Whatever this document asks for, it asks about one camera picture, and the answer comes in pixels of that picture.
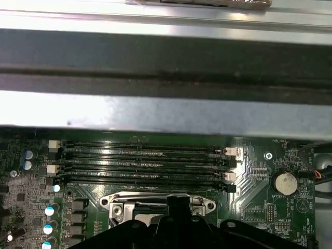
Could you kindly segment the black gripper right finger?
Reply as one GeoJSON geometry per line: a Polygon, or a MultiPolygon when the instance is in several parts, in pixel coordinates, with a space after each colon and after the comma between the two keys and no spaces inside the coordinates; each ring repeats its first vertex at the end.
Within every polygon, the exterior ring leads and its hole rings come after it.
{"type": "Polygon", "coordinates": [[[179,248],[303,248],[274,234],[229,219],[219,227],[192,215],[189,198],[181,197],[178,205],[179,248]]]}

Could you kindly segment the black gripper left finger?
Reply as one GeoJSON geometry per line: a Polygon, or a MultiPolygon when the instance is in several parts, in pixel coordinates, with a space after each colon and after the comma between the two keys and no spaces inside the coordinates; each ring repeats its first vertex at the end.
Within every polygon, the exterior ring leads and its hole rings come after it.
{"type": "Polygon", "coordinates": [[[168,197],[168,214],[155,231],[139,220],[129,220],[70,248],[179,248],[179,198],[168,197]]]}

